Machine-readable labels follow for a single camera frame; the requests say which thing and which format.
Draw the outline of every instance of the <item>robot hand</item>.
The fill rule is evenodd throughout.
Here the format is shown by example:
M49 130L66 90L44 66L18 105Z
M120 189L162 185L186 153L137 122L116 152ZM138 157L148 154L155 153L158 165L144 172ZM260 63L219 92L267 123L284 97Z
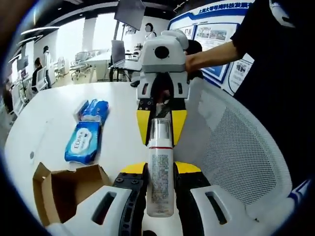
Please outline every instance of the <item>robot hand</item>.
M144 44L142 70L144 77L137 90L138 99L154 98L161 85L171 97L187 99L189 87L185 71L188 39L180 30L166 30Z
M160 36L144 44L144 76L137 88L137 119L145 145L149 142L151 120L157 118L157 103L160 103L160 96L165 91L169 100L166 110L170 114L173 146L180 138L187 114L185 100L189 97L184 53L188 46L188 39L180 30L163 31Z

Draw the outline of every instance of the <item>spray bottle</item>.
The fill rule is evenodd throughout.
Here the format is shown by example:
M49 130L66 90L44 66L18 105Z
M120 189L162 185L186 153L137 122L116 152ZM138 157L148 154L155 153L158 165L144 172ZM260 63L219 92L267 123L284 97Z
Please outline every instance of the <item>spray bottle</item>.
M152 120L149 140L147 214L170 217L174 213L173 146L170 120Z

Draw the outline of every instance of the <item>blue wet wipes pack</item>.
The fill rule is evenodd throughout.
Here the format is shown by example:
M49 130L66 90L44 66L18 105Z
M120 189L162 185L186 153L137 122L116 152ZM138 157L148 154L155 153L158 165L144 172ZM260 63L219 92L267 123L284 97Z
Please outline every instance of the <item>blue wet wipes pack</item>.
M86 165L94 161L100 139L100 130L99 122L80 121L66 146L64 159Z
M108 102L94 99L83 111L82 121L97 121L104 125L108 115Z

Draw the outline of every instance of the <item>white mesh chair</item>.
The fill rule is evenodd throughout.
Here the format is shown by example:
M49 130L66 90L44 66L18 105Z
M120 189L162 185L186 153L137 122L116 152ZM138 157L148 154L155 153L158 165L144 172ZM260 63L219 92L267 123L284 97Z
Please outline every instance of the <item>white mesh chair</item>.
M12 88L12 103L13 103L13 113L16 116L19 116L23 108L25 107L25 103L21 99L20 95L20 82L17 82Z
M57 61L57 69L55 70L57 72L57 79L59 77L64 77L65 75L65 61L63 57L58 58Z
M244 204L251 219L266 218L292 190L278 146L228 93L199 78L190 86L188 116L174 159L200 167L211 185Z
M46 70L46 67L43 67L37 72L36 85L32 86L31 88L36 88L37 91L41 91L46 88L47 81L45 77L45 70Z
M91 68L90 65L85 63L85 61L89 58L89 52L79 52L75 55L75 61L71 62L70 71L72 80L76 78L77 80L80 78L81 75L86 77L86 74L89 69Z

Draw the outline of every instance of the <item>open cardboard box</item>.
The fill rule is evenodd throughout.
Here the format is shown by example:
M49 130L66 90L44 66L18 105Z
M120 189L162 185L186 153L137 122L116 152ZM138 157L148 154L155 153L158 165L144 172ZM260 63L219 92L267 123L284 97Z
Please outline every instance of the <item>open cardboard box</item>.
M75 216L78 204L104 185L111 183L99 165L51 172L39 163L33 176L33 191L43 226L64 223Z

